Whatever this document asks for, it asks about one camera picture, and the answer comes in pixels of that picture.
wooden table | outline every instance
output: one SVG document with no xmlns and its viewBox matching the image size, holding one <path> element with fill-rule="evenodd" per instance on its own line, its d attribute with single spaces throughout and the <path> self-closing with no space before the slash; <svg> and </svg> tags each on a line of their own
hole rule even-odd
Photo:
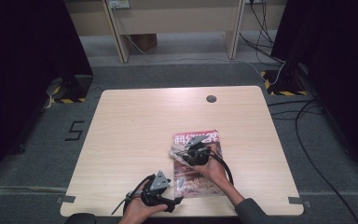
<svg viewBox="0 0 358 224">
<path fill-rule="evenodd" d="M 217 98 L 215 103 L 206 100 Z M 258 87 L 202 87 L 104 91 L 89 127 L 61 213 L 110 216 L 147 175 L 173 179 L 168 152 L 175 133 L 217 130 L 235 186 L 269 215 L 300 215 L 282 146 Z M 173 188 L 164 197 L 173 198 Z M 122 216 L 120 208 L 115 216 Z M 226 196 L 183 199 L 158 217 L 236 216 Z"/>
</svg>

magazine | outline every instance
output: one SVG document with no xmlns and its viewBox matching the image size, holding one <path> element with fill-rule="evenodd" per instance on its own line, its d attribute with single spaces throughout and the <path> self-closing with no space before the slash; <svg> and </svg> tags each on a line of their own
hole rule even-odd
<svg viewBox="0 0 358 224">
<path fill-rule="evenodd" d="M 194 136 L 205 135 L 207 138 L 202 140 L 205 145 L 216 144 L 217 153 L 222 157 L 219 133 L 217 130 L 176 133 L 172 137 L 172 143 L 184 146 Z M 173 162 L 173 180 L 175 197 L 199 198 L 224 195 L 220 188 L 207 180 L 201 174 L 195 172 L 193 168 L 183 165 L 179 161 Z"/>
</svg>

black cable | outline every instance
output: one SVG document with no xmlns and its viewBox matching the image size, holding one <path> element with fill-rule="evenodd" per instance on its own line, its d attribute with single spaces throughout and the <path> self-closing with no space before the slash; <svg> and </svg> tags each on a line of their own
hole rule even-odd
<svg viewBox="0 0 358 224">
<path fill-rule="evenodd" d="M 342 197 L 342 195 L 336 190 L 336 188 L 327 180 L 326 177 L 324 177 L 324 175 L 322 174 L 322 172 L 319 170 L 319 168 L 316 167 L 315 163 L 312 161 L 312 159 L 310 158 L 310 155 L 308 153 L 308 151 L 305 149 L 302 140 L 300 138 L 299 132 L 298 132 L 298 119 L 302 113 L 302 111 L 312 102 L 308 102 L 306 103 L 300 110 L 300 112 L 297 114 L 296 116 L 296 136 L 298 139 L 299 144 L 301 145 L 302 150 L 304 151 L 307 159 L 309 160 L 310 164 L 312 165 L 312 167 L 315 169 L 315 171 L 319 174 L 319 176 L 324 180 L 324 182 L 335 192 L 335 194 L 338 196 L 338 198 L 345 204 L 345 206 L 348 208 L 348 210 L 350 211 L 351 215 L 353 216 L 353 218 L 356 220 L 356 223 L 358 223 L 358 217 L 354 214 L 354 212 L 352 211 L 351 207 L 348 205 L 348 203 L 345 201 L 345 199 Z"/>
<path fill-rule="evenodd" d="M 266 8 L 267 7 L 265 7 L 265 5 L 263 4 L 263 17 L 264 17 L 264 19 L 266 18 Z M 255 13 L 255 10 L 254 10 L 254 8 L 253 8 L 253 4 L 251 4 L 251 10 L 252 10 L 252 12 L 255 14 L 255 18 L 257 19 L 257 22 L 258 22 L 258 24 L 260 25 L 260 27 L 261 27 L 261 30 L 260 30 L 260 34 L 271 44 L 271 45 L 273 45 L 273 41 L 272 41 L 272 39 L 271 39 L 271 37 L 269 36 L 269 31 L 267 31 L 265 28 L 264 28 L 264 23 L 265 23 L 265 21 L 263 21 L 263 24 L 260 22 L 260 19 L 258 19 L 258 17 L 257 17 L 257 14 Z"/>
<path fill-rule="evenodd" d="M 232 174 L 231 174 L 231 171 L 229 170 L 228 168 L 228 165 L 226 164 L 225 161 L 223 161 L 222 158 L 220 158 L 219 156 L 213 154 L 209 154 L 210 157 L 214 158 L 215 160 L 217 160 L 218 162 L 220 162 L 220 164 L 223 165 L 223 167 L 225 168 L 226 172 L 227 172 L 227 175 L 228 175 L 228 180 L 229 182 L 234 186 L 234 180 L 232 179 Z"/>
<path fill-rule="evenodd" d="M 241 33 L 240 33 L 240 36 L 241 36 L 241 38 L 243 39 L 243 41 L 245 41 L 245 43 L 246 43 L 249 47 L 251 47 L 251 48 L 253 48 L 253 49 L 256 50 L 256 57 L 257 57 L 257 60 L 258 60 L 258 61 L 260 61 L 260 59 L 258 58 L 257 52 L 260 52 L 260 53 L 264 54 L 265 56 L 269 57 L 270 59 L 274 60 L 275 62 L 280 63 L 281 65 L 279 65 L 279 64 L 262 63 L 262 62 L 260 61 L 262 64 L 272 65 L 272 66 L 282 66 L 283 61 L 281 61 L 281 60 L 279 60 L 279 59 L 277 59 L 277 58 L 275 58 L 275 57 L 270 56 L 268 53 L 266 53 L 264 50 L 260 49 L 258 46 L 261 46 L 261 47 L 264 47 L 264 48 L 271 48 L 271 47 L 269 47 L 269 46 L 264 46 L 264 45 L 258 45 L 258 44 L 252 43 L 251 41 L 245 39 L 245 37 L 243 37 L 243 35 L 242 35 Z"/>
<path fill-rule="evenodd" d="M 118 206 L 115 208 L 115 210 L 113 210 L 112 214 L 113 215 L 117 210 L 118 208 L 126 201 L 130 201 L 133 199 L 133 195 L 136 193 L 136 191 L 138 190 L 138 188 L 140 188 L 144 182 L 146 182 L 147 180 L 150 180 L 151 178 L 153 178 L 155 175 L 149 175 L 147 176 L 144 180 L 141 181 L 141 183 L 138 184 L 138 186 L 136 186 L 136 188 L 131 192 L 131 194 L 127 194 L 126 195 L 126 198 L 121 201 L 121 203 L 118 204 Z"/>
<path fill-rule="evenodd" d="M 308 103 L 308 102 L 313 102 L 313 101 L 315 101 L 315 100 L 312 99 L 312 100 L 287 101 L 287 102 L 280 102 L 280 103 L 270 104 L 268 106 L 287 105 L 287 104 L 296 104 L 296 103 Z"/>
</svg>

wall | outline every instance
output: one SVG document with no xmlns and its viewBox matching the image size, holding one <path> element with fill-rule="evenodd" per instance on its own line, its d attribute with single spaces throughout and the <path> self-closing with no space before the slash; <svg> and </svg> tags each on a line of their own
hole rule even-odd
<svg viewBox="0 0 358 224">
<path fill-rule="evenodd" d="M 277 30 L 287 0 L 267 0 L 266 21 L 269 30 Z M 77 33 L 84 35 L 111 35 L 108 17 L 104 13 L 102 0 L 67 0 L 65 4 L 75 24 Z M 255 14 L 263 20 L 261 5 L 254 4 Z M 259 30 L 260 25 L 249 5 L 245 6 L 242 31 Z"/>
</svg>

human hand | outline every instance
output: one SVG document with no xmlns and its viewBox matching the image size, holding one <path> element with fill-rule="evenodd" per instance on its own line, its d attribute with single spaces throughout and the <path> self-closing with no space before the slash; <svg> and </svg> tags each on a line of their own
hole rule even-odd
<svg viewBox="0 0 358 224">
<path fill-rule="evenodd" d="M 211 148 L 211 153 L 219 156 L 216 144 L 211 144 L 209 147 Z M 194 166 L 194 170 L 215 183 L 218 187 L 220 187 L 221 184 L 228 182 L 225 168 L 219 161 L 212 157 L 209 158 L 205 165 Z"/>
<path fill-rule="evenodd" d="M 210 145 L 211 153 L 219 156 L 217 153 L 217 145 Z M 202 174 L 205 178 L 211 180 L 218 188 L 220 188 L 229 198 L 234 206 L 237 206 L 244 200 L 243 196 L 228 181 L 224 166 L 216 159 L 210 157 L 205 165 L 196 165 L 194 170 Z"/>
<path fill-rule="evenodd" d="M 143 189 L 147 181 L 139 188 Z M 141 224 L 151 215 L 167 210 L 167 204 L 158 204 L 156 206 L 147 206 L 142 202 L 141 198 L 134 198 L 131 200 L 124 212 L 120 224 Z"/>
</svg>

